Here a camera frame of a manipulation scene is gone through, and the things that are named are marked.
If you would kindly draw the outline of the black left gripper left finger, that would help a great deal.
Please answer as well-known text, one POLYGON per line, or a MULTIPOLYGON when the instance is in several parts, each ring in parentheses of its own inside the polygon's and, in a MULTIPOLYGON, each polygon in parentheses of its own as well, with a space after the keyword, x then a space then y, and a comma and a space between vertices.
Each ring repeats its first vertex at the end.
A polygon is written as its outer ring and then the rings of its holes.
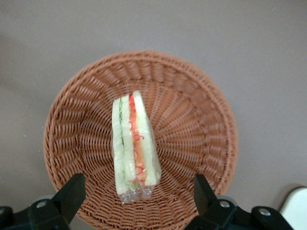
POLYGON ((37 200, 28 208, 30 229, 69 230, 85 197, 85 176, 76 173, 51 199, 37 200))

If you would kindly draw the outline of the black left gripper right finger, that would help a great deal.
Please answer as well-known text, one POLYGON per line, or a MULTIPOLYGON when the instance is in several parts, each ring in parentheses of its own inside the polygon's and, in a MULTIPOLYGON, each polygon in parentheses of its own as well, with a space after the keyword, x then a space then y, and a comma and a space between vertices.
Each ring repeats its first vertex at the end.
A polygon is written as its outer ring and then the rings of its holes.
POLYGON ((236 206, 227 199, 218 199, 203 174, 194 177, 194 201, 198 215, 185 230, 234 230, 236 206))

